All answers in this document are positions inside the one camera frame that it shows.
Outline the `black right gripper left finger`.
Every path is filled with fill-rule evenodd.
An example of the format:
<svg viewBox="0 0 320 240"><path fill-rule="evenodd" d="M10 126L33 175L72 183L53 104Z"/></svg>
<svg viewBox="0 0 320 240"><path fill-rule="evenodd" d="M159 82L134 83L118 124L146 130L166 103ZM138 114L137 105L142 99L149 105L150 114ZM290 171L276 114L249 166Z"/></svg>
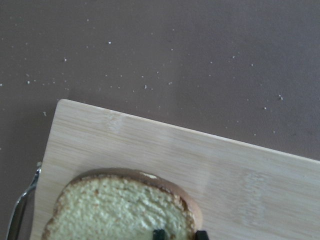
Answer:
<svg viewBox="0 0 320 240"><path fill-rule="evenodd" d="M152 240L166 240L167 234L164 229L154 229L152 232Z"/></svg>

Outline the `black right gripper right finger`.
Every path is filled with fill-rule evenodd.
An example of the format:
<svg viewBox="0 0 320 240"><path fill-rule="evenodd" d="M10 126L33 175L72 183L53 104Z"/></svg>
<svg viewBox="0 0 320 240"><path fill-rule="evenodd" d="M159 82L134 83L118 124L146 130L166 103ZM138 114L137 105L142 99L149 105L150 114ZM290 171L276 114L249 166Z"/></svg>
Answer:
<svg viewBox="0 0 320 240"><path fill-rule="evenodd" d="M195 233L195 240L210 240L207 231L197 230Z"/></svg>

